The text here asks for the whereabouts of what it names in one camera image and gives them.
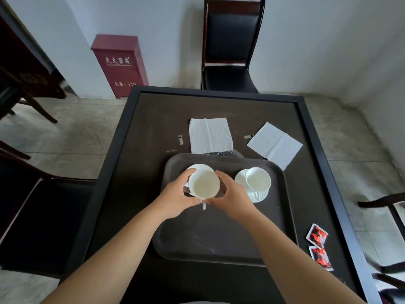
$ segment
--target white wall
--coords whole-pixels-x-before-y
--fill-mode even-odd
[[[405,179],[405,71],[359,108]]]
[[[79,96],[112,97],[96,34],[139,36],[149,83],[199,87],[204,0],[7,0]],[[404,25],[405,0],[266,0],[261,92],[347,91]]]
[[[405,179],[405,27],[342,92],[359,108]]]
[[[151,85],[200,86],[204,0],[83,2],[97,33],[139,36]],[[251,77],[259,91],[338,96],[405,25],[404,7],[405,0],[266,0]]]
[[[115,98],[66,0],[6,0],[79,97]]]
[[[385,44],[377,57],[342,92],[344,104],[358,106],[384,91],[405,73],[405,27]]]

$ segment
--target dark square table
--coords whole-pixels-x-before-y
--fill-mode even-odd
[[[191,118],[226,117],[234,148],[261,158],[244,136],[265,122],[303,144],[285,170],[298,245],[312,223],[329,233],[332,272],[368,303],[381,303],[303,97],[136,86],[124,108],[64,277],[159,194],[167,160],[190,152]],[[180,145],[178,136],[182,136]],[[122,302],[283,303],[264,267],[172,261],[149,245]]]

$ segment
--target concrete floor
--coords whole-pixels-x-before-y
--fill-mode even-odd
[[[59,122],[18,104],[17,115],[1,120],[0,139],[48,173],[97,178],[126,100],[68,94],[65,100],[38,101]],[[356,110],[325,97],[305,101],[363,251],[381,265],[405,261],[405,242],[388,209],[360,209],[355,203],[405,191],[390,156]],[[397,208],[405,220],[405,208]],[[405,281],[405,273],[393,276]],[[389,286],[375,282],[379,289]],[[53,278],[0,270],[0,303],[39,303],[57,284]]]

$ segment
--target chinese characters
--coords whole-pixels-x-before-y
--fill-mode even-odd
[[[122,57],[119,57],[117,59],[115,57],[111,57],[111,58],[106,57],[105,62],[107,64],[107,66],[127,66],[127,67],[132,67],[132,65],[131,65],[131,63],[129,61],[129,57],[125,57],[124,60],[122,59]]]
[[[136,83],[133,82],[128,82],[128,83],[123,83],[123,82],[115,82],[115,86],[134,86]]]

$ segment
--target red fire extinguisher box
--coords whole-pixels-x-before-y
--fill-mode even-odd
[[[91,49],[116,98],[128,97],[134,85],[149,85],[137,36],[98,34]]]

